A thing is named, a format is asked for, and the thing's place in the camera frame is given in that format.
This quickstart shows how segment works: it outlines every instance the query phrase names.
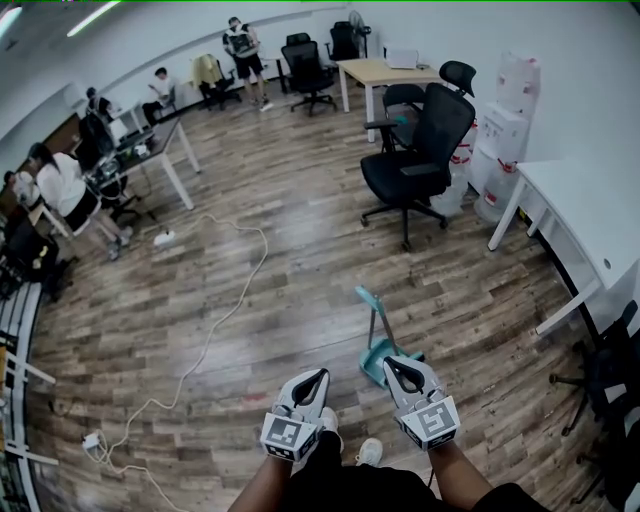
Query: table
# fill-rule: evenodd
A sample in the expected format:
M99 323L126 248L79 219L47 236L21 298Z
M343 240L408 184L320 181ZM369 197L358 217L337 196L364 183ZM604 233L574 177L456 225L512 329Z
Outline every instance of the table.
M167 148L169 147L169 144L177 133L178 137L180 137L180 141L182 142L182 146L184 147L184 151L187 154L187 158L189 159L189 162L193 167L193 170L197 173L199 173L201 170L200 164L198 163L198 160L196 159L196 156L193 152L193 148L191 147L191 144L189 144L187 135L184 133L184 129L182 128L182 124L180 123L180 119L175 118L165 123L158 124L153 127L153 131L157 142L151 150L151 153L143 158L136 157L125 161L123 164L123 168L118 173L118 175L114 176L113 179L107 182L101 183L101 187L115 182L121 176L132 174L140 166L140 164L150 162L156 158L159 158L164 171L167 173L167 176L169 177L169 180L173 185L173 188L176 189L176 192L180 196L180 199L182 199L185 207L187 208L187 210L193 210L193 201L191 201L191 197L189 197L189 194L185 190L182 181L180 181L180 178L178 177L167 155Z
M425 84L441 81L440 75L432 68L426 69L393 69L382 59L353 59L337 61L340 72L340 92L342 106L349 112L349 96L347 94L347 74L364 85L364 97L367 106L367 122L374 121L373 87L376 85ZM375 140L375 130L368 130L369 142Z
M112 112L111 117L113 117L114 119L118 119L120 117L123 117L125 114L129 114L131 116L131 119L133 120L133 124L135 124L138 131L142 133L143 132L142 124L140 124L140 120L138 119L138 114L136 113L136 110L139 107L140 107L140 101L136 101L133 105L131 105L128 108L123 108L116 112Z
M615 181L607 179L602 169L590 169L577 160L527 162L517 167L520 177L489 249L498 247L525 190L531 188L540 194L545 209L527 234L533 236L543 218L551 215L550 221L562 225L595 274L578 295L536 328L542 335L598 290L613 287L638 261L637 216L630 214L633 206L616 193Z
M268 55L267 57L262 58L262 60L274 60L276 62L278 78L280 79L280 90L282 91L282 94L287 94L289 91L287 90L287 81L282 71L282 59L284 59L283 55Z

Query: black office chair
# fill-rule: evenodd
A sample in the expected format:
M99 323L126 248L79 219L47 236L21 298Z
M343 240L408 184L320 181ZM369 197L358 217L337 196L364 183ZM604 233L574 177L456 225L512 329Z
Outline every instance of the black office chair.
M228 100L236 100L238 103L242 103L242 98L240 97L240 95L236 91L229 90L229 88L236 82L236 78L233 75L235 69L232 69L229 72L231 78L227 78L226 76L224 76L224 73L222 73L222 66L220 66L220 61L218 60L217 62L218 69L220 69L220 73L222 74L222 78L214 84L214 87L211 87L211 84L209 84L208 82L202 82L198 86L200 92L202 93L202 97L204 98L204 103L207 107L207 110L211 110L210 99L213 99L215 103L218 104L218 108L220 108L220 110L224 110L224 103Z
M637 311L638 305L632 300L622 316L594 340L595 351L589 352L584 341L573 345L573 351L582 355L582 378L559 377L555 373L549 375L551 384L569 384L585 390L573 420L562 429L563 436L568 436L576 427L589 402L596 421L617 417L618 411L609 403L606 389L624 384L628 392L640 395L640 339L631 340L627 331Z
M576 458L577 464L590 462L599 468L599 472L587 489L575 498L571 498L572 505L581 505L604 480L604 487L598 492L600 497L606 496L607 501L616 510L636 510L629 503L631 495L640 484L640 420L637 417L638 405L628 407L628 410L615 421L604 443L596 442L590 453L580 453Z
M473 95L471 81L476 74L476 70L469 64L450 60L440 66L440 78L445 82L456 87L456 92L461 96L468 94ZM417 103L422 103L424 96L423 90L415 84L398 84L391 85L387 88L382 97L385 114L387 119L394 121L389 110L396 105L407 105L413 110L419 111ZM416 121L409 119L408 123L395 122L380 126L382 136L382 151L395 151L396 144L405 149L410 149L413 142L413 130L415 130Z
M433 211L429 198L442 194L451 185L449 160L473 123L476 111L461 94L444 85L431 83L424 94L423 111L413 132L412 150L378 153L360 161L369 188L385 203L362 214L363 226L367 217L390 210L402 210L404 241L408 251L409 210L421 212L440 220L447 227L447 219ZM365 123L365 129L384 128L396 123L384 120Z
M294 46L296 44L308 43L311 41L311 37L306 32L299 32L297 34L291 34L287 36L287 46Z
M309 116L312 116L313 107L317 103L332 105L334 111L338 109L329 94L318 94L323 89L333 85L331 74L323 69L320 64L318 43L309 41L293 46L283 46L282 55L284 55L291 69L291 76L289 77L291 89L301 94L310 94L301 102L293 105L291 112L300 105L309 105Z
M413 131L416 129L419 114L422 112L423 101L424 89L418 85L396 84L387 87L382 96L384 113L387 119L395 121L397 124L389 128L389 136L383 136L382 138L383 153L395 151L396 144L405 149L411 148ZM397 120L397 116L400 114L406 118L406 122L403 123Z
M337 21L329 31L333 41L333 51L325 43L329 58L333 61L359 59L360 50L353 42L353 27L348 21Z

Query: person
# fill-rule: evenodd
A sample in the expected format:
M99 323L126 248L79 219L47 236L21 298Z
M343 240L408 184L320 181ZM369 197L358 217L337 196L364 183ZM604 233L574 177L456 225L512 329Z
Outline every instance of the person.
M98 117L103 119L107 124L113 121L111 116L113 112L113 105L107 98L98 96L94 87L87 89L87 98L89 103L87 104L87 115L90 113L97 114Z
M147 119L149 126L155 126L158 124L158 121L155 118L155 113L158 110L162 110L169 106L171 103L171 89L175 87L173 78L169 77L166 68L158 68L155 75L158 78L158 82L156 85L149 84L149 89L154 92L156 99L155 101L144 103L142 105L142 111L144 112L144 117Z
M40 204L40 190L33 181L33 177L26 171L19 173L7 171L4 174L4 184L11 188L18 198L18 202L33 210Z
M256 76L258 92L260 93L260 111L264 112L273 107L264 91L262 79L262 63L258 56L260 43L256 31L248 23L242 23L235 16L229 19L229 30L222 36L224 51L233 57L238 70L238 78L244 80L244 89L252 105L258 106L258 99L253 94L251 85L251 70Z
M546 511L516 484L493 488L454 441L428 452L442 501L415 473L379 468L377 439L364 442L355 466L342 466L338 418L328 407L321 418L325 430L304 468L291 476L291 462L268 456L229 512Z
M120 229L101 210L100 200L82 179L78 161L64 153L52 155L44 144L37 142L29 151L29 164L37 172L36 181L42 198L64 217L73 235L89 228L89 239L107 251L109 259L117 259L120 247L129 245L133 230L130 227ZM107 237L108 244L99 232Z

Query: man standing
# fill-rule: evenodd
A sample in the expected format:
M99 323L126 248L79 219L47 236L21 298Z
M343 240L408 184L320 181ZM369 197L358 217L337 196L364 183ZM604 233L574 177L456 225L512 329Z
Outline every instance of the man standing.
M264 80L262 79L262 63L258 57L260 43L256 31L248 23L241 23L235 16L229 19L229 30L222 37L224 51L233 57L238 70L238 78L244 80L244 88L252 105L258 105L258 99L253 94L251 87L251 70L256 76L258 91L260 93L260 111L264 112L273 107L264 92Z

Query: teal dustpan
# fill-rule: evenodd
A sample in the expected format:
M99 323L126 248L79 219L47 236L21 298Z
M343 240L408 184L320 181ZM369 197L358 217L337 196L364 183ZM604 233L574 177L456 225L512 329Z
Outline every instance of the teal dustpan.
M369 341L367 342L367 349L360 353L360 368L366 373L373 382L378 386L387 389L387 382L382 369L382 362L387 356L405 356L411 359L417 359L419 361L424 360L424 354L422 352L416 352L415 354L407 354L404 350L398 348L393 333L391 332L391 326L387 321L387 316L382 306L382 301L371 295L364 287L356 286L356 292L360 297L371 306L371 322L369 324ZM373 330L376 323L376 313L380 315L382 319L382 325L387 333L386 338L376 340L373 342Z

